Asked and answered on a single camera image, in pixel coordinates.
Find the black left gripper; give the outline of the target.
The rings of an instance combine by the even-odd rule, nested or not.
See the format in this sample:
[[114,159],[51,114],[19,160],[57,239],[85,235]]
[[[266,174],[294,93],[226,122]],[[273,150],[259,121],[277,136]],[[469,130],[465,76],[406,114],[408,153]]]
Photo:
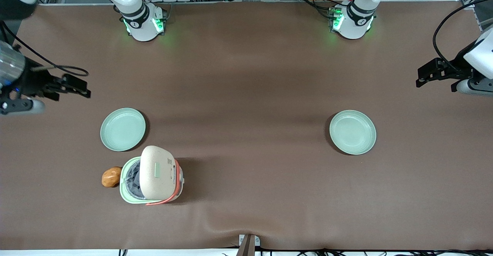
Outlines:
[[416,87],[424,84],[445,79],[471,79],[474,68],[464,58],[465,53],[458,53],[453,60],[446,63],[442,58],[435,58],[418,68]]

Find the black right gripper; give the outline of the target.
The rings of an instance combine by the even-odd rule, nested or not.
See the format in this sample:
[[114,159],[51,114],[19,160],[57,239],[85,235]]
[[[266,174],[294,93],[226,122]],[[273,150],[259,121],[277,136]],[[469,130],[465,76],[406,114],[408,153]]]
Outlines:
[[52,65],[41,65],[35,61],[26,61],[21,77],[15,84],[15,98],[44,97],[58,101],[59,94],[77,94],[85,98],[91,98],[91,91],[87,88],[87,82],[71,74],[63,74],[61,87],[50,90],[51,84],[56,82],[48,70],[54,68]]

